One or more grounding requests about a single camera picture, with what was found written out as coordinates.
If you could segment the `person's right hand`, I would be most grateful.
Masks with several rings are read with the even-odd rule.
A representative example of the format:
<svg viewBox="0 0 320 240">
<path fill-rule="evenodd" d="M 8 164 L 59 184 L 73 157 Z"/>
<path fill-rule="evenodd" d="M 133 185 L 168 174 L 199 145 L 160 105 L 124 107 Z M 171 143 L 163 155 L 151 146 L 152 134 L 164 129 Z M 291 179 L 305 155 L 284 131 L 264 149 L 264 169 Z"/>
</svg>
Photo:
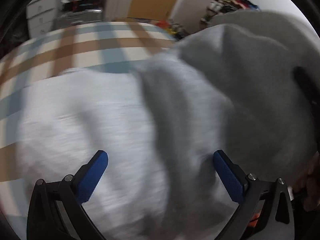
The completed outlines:
<svg viewBox="0 0 320 240">
<path fill-rule="evenodd" d="M 303 201 L 306 211 L 319 206 L 319 153 L 310 159 L 307 167 L 292 186 L 294 197 Z"/>
</svg>

